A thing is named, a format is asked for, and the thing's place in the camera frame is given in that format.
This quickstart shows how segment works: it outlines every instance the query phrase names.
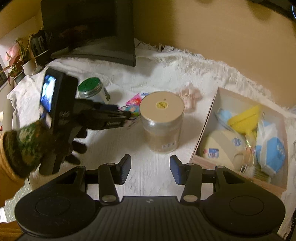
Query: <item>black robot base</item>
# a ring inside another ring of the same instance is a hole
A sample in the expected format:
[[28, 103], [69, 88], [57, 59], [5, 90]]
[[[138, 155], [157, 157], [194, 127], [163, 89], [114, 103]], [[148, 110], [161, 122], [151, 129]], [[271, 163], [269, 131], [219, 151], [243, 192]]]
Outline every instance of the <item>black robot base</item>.
[[[285, 216], [281, 200], [224, 166], [203, 170], [170, 158], [178, 185], [175, 196], [124, 196], [131, 157], [97, 170], [78, 166], [23, 197], [15, 217], [24, 234], [19, 240], [282, 240], [277, 231]], [[99, 201], [86, 194], [99, 184]], [[200, 200], [202, 183], [214, 193]]]

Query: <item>white plastic bag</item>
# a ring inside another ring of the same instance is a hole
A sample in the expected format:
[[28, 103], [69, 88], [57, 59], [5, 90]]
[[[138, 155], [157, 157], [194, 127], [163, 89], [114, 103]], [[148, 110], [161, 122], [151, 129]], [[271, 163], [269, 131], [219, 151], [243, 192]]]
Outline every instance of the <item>white plastic bag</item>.
[[257, 161], [261, 170], [270, 177], [279, 172], [286, 158], [283, 141], [280, 140], [275, 123], [261, 120], [258, 123]]

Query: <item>black monitor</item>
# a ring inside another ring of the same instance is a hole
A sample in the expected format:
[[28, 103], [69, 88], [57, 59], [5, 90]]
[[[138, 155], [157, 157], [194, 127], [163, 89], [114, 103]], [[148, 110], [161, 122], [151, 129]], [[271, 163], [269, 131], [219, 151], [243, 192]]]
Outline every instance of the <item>black monitor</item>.
[[52, 58], [136, 65], [132, 0], [43, 0], [41, 10]]

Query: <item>jar lid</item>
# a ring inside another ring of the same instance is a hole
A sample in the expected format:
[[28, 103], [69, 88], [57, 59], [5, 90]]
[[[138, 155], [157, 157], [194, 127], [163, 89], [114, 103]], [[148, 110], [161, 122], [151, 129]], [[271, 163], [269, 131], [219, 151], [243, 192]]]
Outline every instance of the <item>jar lid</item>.
[[140, 103], [141, 115], [150, 121], [165, 123], [180, 117], [184, 112], [183, 100], [172, 92], [153, 92]]
[[91, 77], [91, 78], [86, 79], [82, 83], [80, 83], [80, 85], [78, 86], [78, 91], [79, 92], [87, 92], [87, 91], [93, 90], [94, 88], [96, 88], [100, 84], [101, 84], [101, 81], [99, 78]]

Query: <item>beige wall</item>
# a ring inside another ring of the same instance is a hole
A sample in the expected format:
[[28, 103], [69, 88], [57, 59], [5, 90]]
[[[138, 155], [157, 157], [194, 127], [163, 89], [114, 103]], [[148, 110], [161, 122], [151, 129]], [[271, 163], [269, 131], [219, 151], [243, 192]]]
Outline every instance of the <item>beige wall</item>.
[[35, 34], [39, 31], [36, 23], [36, 17], [32, 17], [31, 19], [25, 21], [21, 25], [14, 28], [4, 37], [0, 38], [0, 64], [5, 67], [8, 66], [9, 61], [5, 61], [6, 51], [10, 49], [16, 42], [17, 38], [28, 39], [30, 34]]
[[11, 91], [11, 86], [7, 83], [5, 86], [2, 86], [0, 88], [0, 112], [4, 111], [6, 101], [7, 101], [7, 95]]
[[296, 24], [248, 0], [134, 0], [135, 36], [226, 62], [296, 105]]

